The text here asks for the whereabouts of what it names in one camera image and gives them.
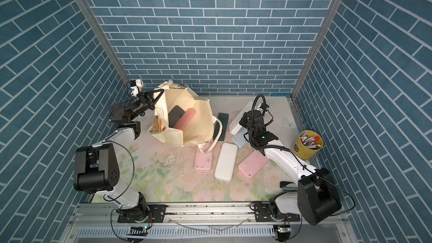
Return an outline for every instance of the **brick wall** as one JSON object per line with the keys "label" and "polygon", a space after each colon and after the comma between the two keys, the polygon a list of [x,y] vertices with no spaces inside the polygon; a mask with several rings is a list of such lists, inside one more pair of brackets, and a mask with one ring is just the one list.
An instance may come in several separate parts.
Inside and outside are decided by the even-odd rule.
{"label": "brick wall", "polygon": [[0,242],[59,240],[77,203],[75,150],[126,97],[73,0],[0,0]]}
{"label": "brick wall", "polygon": [[131,78],[289,95],[331,0],[88,0]]}
{"label": "brick wall", "polygon": [[343,0],[299,94],[360,242],[432,241],[431,66],[432,0]]}

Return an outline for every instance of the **pink phone case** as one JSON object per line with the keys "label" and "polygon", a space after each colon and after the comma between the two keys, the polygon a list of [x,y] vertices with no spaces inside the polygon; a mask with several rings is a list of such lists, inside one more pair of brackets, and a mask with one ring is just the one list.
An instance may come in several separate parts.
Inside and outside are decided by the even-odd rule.
{"label": "pink phone case", "polygon": [[194,108],[187,109],[184,115],[179,119],[179,121],[177,121],[173,128],[184,130],[196,114],[197,111]]}
{"label": "pink phone case", "polygon": [[263,156],[258,150],[255,150],[238,165],[238,170],[247,179],[251,179],[269,160],[269,158]]}
{"label": "pink phone case", "polygon": [[[206,143],[202,150],[206,151],[211,144],[213,143],[213,140]],[[195,170],[197,172],[208,172],[212,169],[212,161],[213,161],[213,150],[210,153],[204,154],[201,153],[200,149],[197,146],[197,153],[195,154]]]}

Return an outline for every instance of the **pen holder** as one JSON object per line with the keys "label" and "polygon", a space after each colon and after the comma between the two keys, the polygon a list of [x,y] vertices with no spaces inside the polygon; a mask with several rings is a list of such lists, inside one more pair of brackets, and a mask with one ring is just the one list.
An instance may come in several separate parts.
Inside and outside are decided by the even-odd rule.
{"label": "pen holder", "polygon": [[[307,148],[303,143],[302,140],[300,139],[300,137],[303,136],[303,134],[307,132],[309,137],[312,136],[319,136],[320,139],[316,142],[317,144],[320,144],[321,147],[319,149],[310,149]],[[291,151],[294,152],[294,154],[296,154],[300,159],[302,160],[308,160],[311,157],[313,157],[320,149],[322,149],[324,146],[324,141],[322,139],[322,136],[320,136],[318,133],[313,132],[313,131],[303,131],[300,133],[299,137],[297,138],[297,140],[295,141],[293,147],[291,147]]]}

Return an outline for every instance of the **canvas tote bag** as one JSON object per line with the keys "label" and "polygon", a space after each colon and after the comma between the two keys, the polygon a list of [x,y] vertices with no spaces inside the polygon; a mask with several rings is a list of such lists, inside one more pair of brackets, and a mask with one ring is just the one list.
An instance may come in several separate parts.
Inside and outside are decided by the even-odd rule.
{"label": "canvas tote bag", "polygon": [[[222,133],[222,123],[213,116],[210,100],[198,96],[187,85],[174,84],[172,80],[160,84],[156,89],[164,89],[159,101],[155,104],[156,119],[147,132],[168,146],[197,145],[201,152],[211,152]],[[194,108],[197,113],[184,130],[170,128],[168,113],[178,105],[182,110]],[[219,123],[219,133],[206,152],[203,145],[213,138],[214,123]]]}

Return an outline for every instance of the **black smartphone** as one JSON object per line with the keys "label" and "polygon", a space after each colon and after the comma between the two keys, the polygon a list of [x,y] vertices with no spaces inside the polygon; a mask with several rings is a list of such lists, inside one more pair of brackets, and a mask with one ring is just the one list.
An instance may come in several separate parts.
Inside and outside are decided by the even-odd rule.
{"label": "black smartphone", "polygon": [[183,109],[181,109],[178,105],[174,106],[174,108],[172,108],[172,110],[168,113],[169,127],[174,127],[177,121],[179,121],[184,114],[185,112]]}

